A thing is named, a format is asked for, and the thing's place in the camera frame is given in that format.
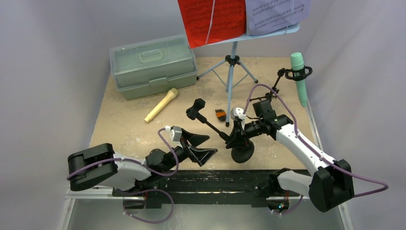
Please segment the black round-base microphone stand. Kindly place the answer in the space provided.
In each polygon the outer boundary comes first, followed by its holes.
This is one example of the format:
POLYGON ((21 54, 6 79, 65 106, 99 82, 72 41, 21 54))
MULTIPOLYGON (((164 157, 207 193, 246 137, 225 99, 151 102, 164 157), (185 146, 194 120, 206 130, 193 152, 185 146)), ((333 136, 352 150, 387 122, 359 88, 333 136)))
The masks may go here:
MULTIPOLYGON (((213 124, 211 124, 205 116, 200 114, 200 110, 205 107, 205 101, 202 98, 198 98, 194 101, 193 105, 186 110, 186 115, 189 119, 191 120, 199 120, 201 123, 208 125, 212 130, 214 130, 219 137, 225 141, 228 141, 229 135, 227 135, 225 132, 219 130, 216 128, 213 124)), ((245 126, 245 121, 241 121, 240 119, 234 120, 233 121, 233 127, 234 126, 240 126, 244 129, 245 126)), ((250 145, 245 148, 233 148, 229 149, 231 150, 231 157, 234 162, 236 163, 245 163, 247 162, 253 155, 255 147, 252 141, 250 141, 250 145)))

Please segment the cream yellow microphone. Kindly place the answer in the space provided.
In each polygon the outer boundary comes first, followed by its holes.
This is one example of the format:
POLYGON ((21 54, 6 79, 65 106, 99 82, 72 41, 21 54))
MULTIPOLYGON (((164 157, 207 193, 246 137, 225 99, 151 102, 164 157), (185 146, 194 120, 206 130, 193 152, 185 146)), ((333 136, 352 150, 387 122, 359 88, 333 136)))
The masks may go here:
POLYGON ((148 113, 148 115, 144 118, 144 121, 149 123, 152 121, 156 115, 166 106, 169 104, 171 100, 176 98, 178 95, 178 90, 175 88, 170 89, 165 97, 148 113))

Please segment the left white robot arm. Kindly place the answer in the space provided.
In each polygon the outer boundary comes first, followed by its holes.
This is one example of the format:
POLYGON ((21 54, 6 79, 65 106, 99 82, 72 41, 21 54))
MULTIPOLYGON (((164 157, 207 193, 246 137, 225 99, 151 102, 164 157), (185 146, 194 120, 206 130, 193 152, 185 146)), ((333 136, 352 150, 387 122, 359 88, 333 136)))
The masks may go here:
POLYGON ((166 126, 158 131, 158 136, 169 151, 153 149, 143 160, 116 152, 110 143, 69 155, 70 189, 82 191, 101 185, 137 196, 144 185, 176 174, 184 160, 202 167, 218 152, 215 148, 199 147, 210 138, 208 135, 190 133, 178 126, 166 126))

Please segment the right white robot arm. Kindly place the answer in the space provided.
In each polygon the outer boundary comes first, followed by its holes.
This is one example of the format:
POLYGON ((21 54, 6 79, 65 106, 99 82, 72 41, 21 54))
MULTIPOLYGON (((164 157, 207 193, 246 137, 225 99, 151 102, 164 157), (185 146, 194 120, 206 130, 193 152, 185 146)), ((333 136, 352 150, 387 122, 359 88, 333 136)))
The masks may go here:
POLYGON ((309 172, 309 175, 303 175, 288 168, 272 172, 266 181, 254 184, 255 196, 293 191, 310 198, 321 212, 327 212, 355 197, 353 179, 349 175, 351 166, 347 161, 337 161, 323 153, 295 129, 295 122, 287 115, 276 115, 269 101, 259 101, 253 107, 257 117, 249 123, 246 123, 242 108, 236 107, 230 111, 234 124, 226 148, 232 150, 232 159, 237 163, 248 161, 254 152, 250 139, 267 135, 285 146, 309 172))

